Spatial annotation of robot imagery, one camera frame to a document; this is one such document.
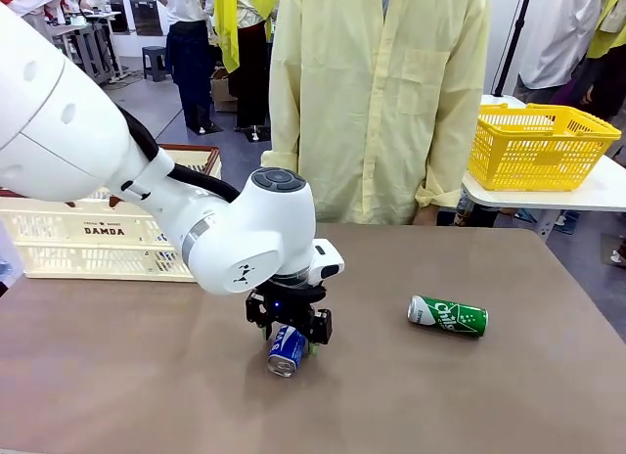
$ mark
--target blue can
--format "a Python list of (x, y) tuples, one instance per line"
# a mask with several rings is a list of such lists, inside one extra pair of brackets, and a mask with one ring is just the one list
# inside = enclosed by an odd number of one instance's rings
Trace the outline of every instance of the blue can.
[(281, 326), (270, 349), (267, 368), (274, 374), (290, 378), (300, 366), (305, 347), (304, 335), (289, 325)]

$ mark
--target brown table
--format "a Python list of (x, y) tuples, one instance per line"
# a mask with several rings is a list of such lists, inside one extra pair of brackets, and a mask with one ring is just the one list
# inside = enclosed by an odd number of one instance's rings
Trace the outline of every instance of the brown table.
[[(626, 449), (626, 348), (534, 234), (330, 226), (331, 344), (285, 380), (244, 297), (21, 279), (0, 298), (0, 446), (49, 453)], [(413, 294), (484, 306), (481, 340), (412, 326)]]

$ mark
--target black stool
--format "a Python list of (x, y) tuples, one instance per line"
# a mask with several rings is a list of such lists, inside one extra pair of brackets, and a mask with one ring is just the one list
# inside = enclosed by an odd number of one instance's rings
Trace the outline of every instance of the black stool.
[[(144, 79), (148, 78), (148, 72), (153, 77), (154, 82), (165, 80), (167, 71), (165, 70), (165, 48), (162, 46), (145, 46), (141, 49), (144, 63)], [(150, 58), (150, 67), (146, 68), (146, 57)]]

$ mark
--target black pole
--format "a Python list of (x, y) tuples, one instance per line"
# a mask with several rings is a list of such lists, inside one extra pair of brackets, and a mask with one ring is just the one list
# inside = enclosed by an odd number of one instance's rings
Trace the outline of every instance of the black pole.
[(513, 62), (513, 57), (515, 56), (517, 43), (519, 43), (521, 30), (524, 28), (524, 24), (526, 23), (524, 19), (526, 18), (526, 12), (528, 12), (528, 4), (530, 4), (530, 0), (524, 0), (523, 4), (521, 5), (519, 17), (517, 18), (517, 22), (515, 22), (515, 32), (513, 34), (513, 38), (511, 39), (511, 45), (509, 46), (509, 53), (507, 53), (505, 65), (502, 68), (502, 73), (500, 74), (500, 81), (498, 82), (498, 86), (496, 87), (495, 92), (492, 94), (495, 97), (502, 97), (502, 91), (504, 90), (505, 84), (507, 83), (507, 77), (509, 76), (509, 71), (511, 70), (511, 64)]

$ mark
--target cardboard box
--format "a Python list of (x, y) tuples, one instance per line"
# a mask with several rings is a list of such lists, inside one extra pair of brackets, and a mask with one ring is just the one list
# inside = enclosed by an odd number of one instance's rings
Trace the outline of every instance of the cardboard box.
[(224, 68), (216, 69), (211, 77), (211, 92), (216, 112), (237, 111), (237, 97), (228, 92), (228, 71)]

